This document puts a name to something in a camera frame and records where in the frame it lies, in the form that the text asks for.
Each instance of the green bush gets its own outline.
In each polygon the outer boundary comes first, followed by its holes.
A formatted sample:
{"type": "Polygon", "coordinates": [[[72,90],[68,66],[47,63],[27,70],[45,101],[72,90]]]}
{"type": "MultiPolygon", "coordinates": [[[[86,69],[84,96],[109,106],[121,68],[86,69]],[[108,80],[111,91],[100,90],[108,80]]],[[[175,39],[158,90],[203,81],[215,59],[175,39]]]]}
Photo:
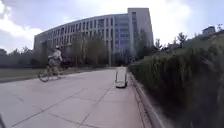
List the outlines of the green bush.
{"type": "Polygon", "coordinates": [[[147,57],[129,70],[180,127],[214,127],[221,118],[215,99],[224,67],[214,59],[218,55],[216,46],[181,49],[147,57]]]}

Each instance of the lawn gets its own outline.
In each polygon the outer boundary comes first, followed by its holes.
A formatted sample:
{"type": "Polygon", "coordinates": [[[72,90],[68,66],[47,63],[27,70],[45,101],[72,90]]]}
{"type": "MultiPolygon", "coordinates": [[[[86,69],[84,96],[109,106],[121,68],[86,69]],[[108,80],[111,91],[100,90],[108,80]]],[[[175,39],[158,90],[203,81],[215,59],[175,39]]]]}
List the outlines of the lawn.
{"type": "Polygon", "coordinates": [[[43,69],[3,69],[0,68],[0,79],[12,77],[35,76],[43,69]]]}

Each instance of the person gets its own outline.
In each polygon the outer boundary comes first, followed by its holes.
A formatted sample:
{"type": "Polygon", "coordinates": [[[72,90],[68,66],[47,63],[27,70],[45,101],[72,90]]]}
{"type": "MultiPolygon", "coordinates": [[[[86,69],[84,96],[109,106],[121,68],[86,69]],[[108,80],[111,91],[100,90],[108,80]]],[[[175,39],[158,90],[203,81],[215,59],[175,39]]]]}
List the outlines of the person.
{"type": "Polygon", "coordinates": [[[53,67],[58,77],[60,77],[59,68],[61,66],[61,62],[62,62],[62,57],[61,57],[60,46],[56,46],[53,54],[49,56],[49,65],[53,67]]]}

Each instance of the building facade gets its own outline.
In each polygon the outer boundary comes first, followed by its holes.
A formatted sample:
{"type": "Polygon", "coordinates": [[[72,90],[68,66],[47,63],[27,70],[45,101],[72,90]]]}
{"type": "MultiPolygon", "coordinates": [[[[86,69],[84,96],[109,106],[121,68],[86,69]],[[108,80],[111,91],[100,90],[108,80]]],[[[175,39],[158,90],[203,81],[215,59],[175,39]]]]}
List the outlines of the building facade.
{"type": "Polygon", "coordinates": [[[206,28],[206,29],[204,29],[202,31],[204,36],[208,36],[208,35],[214,34],[215,32],[216,32],[216,30],[215,30],[214,26],[210,26],[210,27],[208,27],[208,28],[206,28]]]}
{"type": "Polygon", "coordinates": [[[111,54],[129,50],[134,53],[134,40],[143,29],[148,35],[149,46],[153,45],[153,32],[148,8],[128,8],[126,14],[96,16],[70,22],[45,32],[34,38],[34,50],[41,52],[42,43],[47,42],[50,48],[57,45],[70,46],[75,33],[94,36],[103,35],[105,45],[111,54]]]}

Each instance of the sidewalk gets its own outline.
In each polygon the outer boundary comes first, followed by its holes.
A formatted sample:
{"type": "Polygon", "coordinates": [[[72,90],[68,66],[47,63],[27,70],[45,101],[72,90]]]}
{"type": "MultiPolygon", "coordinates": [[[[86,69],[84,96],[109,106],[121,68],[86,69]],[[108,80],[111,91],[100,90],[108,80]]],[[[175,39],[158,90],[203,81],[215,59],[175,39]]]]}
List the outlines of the sidewalk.
{"type": "Polygon", "coordinates": [[[102,70],[47,83],[0,84],[0,113],[13,128],[145,128],[135,90],[117,89],[115,74],[102,70]]]}

